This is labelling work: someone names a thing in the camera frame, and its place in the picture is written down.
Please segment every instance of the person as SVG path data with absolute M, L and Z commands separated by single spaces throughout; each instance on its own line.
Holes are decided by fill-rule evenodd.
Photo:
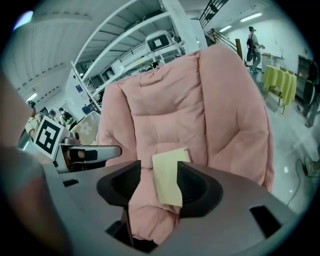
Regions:
M 257 71 L 257 66 L 261 62 L 261 55 L 260 55 L 260 48 L 265 48 L 263 44 L 259 44 L 258 38 L 255 35 L 255 29 L 253 26 L 249 27 L 250 34 L 248 36 L 248 39 L 251 40 L 252 42 L 252 60 L 253 60 L 253 65 L 251 66 L 253 69 L 253 73 L 258 73 Z
M 58 120 L 58 118 L 56 117 L 56 111 L 54 111 L 52 108 L 51 108 L 50 111 L 49 111 L 49 117 L 50 117 L 53 121 L 57 122 L 58 124 L 61 124 L 60 121 Z
M 310 83 L 312 84 L 312 86 L 314 86 L 315 95 L 313 97 L 312 102 L 309 105 L 304 106 L 303 111 L 298 105 L 297 105 L 297 108 L 300 112 L 302 112 L 302 114 L 305 118 L 308 116 L 308 113 L 310 112 L 309 118 L 305 122 L 305 126 L 310 128 L 314 125 L 316 114 L 317 114 L 319 106 L 320 106 L 319 67 L 318 67 L 318 64 L 314 60 L 310 64 L 309 75 L 308 75 L 307 80 L 308 81 L 305 83 L 303 96 L 305 96 L 305 94 L 310 93 L 310 90 L 308 88 L 310 86 Z
M 69 131 L 71 131 L 71 129 L 76 126 L 77 121 L 69 112 L 65 111 L 62 107 L 59 108 L 59 113 L 61 124 L 65 126 Z
M 39 128 L 39 125 L 42 121 L 42 117 L 43 115 L 38 114 L 36 112 L 36 108 L 35 105 L 36 103 L 32 100 L 28 101 L 29 106 L 32 108 L 32 113 L 31 116 L 29 117 L 26 125 L 25 125 L 25 130 L 26 132 L 29 134 L 29 136 L 31 137 L 31 140 L 34 141 L 35 136 L 37 134 L 37 130 Z

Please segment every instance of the white flower pattern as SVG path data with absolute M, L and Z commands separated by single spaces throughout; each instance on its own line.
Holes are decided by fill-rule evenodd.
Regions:
M 80 125 L 80 133 L 89 135 L 89 132 L 92 130 L 91 126 L 89 126 L 88 122 L 79 123 Z

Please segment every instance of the white label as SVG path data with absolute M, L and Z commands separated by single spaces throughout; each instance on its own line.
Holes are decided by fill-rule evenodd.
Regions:
M 154 44 L 156 47 L 162 46 L 160 39 L 154 40 Z

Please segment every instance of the black rectangular slot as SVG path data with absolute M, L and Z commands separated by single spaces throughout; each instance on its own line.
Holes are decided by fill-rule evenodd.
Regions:
M 76 179 L 73 178 L 73 179 L 69 179 L 69 180 L 64 181 L 63 185 L 65 187 L 69 187 L 69 186 L 72 186 L 72 185 L 77 184 L 77 183 L 79 183 L 79 181 L 77 181 Z
M 264 205 L 252 207 L 250 212 L 266 238 L 271 237 L 281 228 L 280 223 Z

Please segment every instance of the yellow tablecloth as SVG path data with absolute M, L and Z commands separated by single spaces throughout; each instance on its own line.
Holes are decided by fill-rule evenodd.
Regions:
M 280 68 L 267 65 L 263 78 L 263 90 L 268 93 L 271 87 L 279 89 L 281 92 L 280 98 L 284 105 L 290 105 L 292 100 L 295 99 L 297 77 L 288 71 L 282 71 Z

